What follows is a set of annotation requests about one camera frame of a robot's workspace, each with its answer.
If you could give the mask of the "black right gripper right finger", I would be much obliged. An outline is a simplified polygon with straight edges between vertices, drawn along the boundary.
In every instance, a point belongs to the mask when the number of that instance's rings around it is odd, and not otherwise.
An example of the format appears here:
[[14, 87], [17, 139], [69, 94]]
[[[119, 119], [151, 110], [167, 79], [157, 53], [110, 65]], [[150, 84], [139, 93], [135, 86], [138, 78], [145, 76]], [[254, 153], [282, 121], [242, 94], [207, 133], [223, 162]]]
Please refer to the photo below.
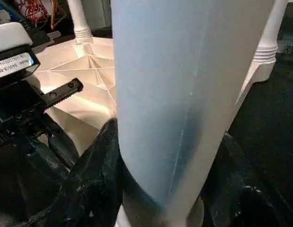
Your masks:
[[293, 227], [293, 209], [225, 133], [201, 190], [210, 227]]

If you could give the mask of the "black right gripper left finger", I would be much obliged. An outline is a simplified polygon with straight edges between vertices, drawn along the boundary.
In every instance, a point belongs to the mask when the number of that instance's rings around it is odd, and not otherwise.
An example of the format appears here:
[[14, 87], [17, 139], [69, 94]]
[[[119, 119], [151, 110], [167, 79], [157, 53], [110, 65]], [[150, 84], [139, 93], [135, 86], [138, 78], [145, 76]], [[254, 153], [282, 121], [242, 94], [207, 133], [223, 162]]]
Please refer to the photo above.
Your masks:
[[47, 144], [28, 154], [37, 185], [50, 195], [30, 227], [112, 227], [122, 204], [123, 161], [117, 119], [109, 119], [71, 170]]

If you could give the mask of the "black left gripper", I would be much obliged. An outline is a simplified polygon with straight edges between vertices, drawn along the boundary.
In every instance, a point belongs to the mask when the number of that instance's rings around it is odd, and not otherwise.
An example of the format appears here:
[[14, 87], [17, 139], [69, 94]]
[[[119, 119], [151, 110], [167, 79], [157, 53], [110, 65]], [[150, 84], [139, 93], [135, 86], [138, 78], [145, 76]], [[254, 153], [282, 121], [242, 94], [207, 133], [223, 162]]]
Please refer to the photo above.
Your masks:
[[46, 113], [46, 110], [81, 92], [83, 84], [77, 78], [44, 93], [22, 80], [0, 88], [0, 152], [8, 150], [34, 153], [45, 146], [38, 139], [45, 135], [49, 148], [71, 170], [79, 160], [73, 140]]

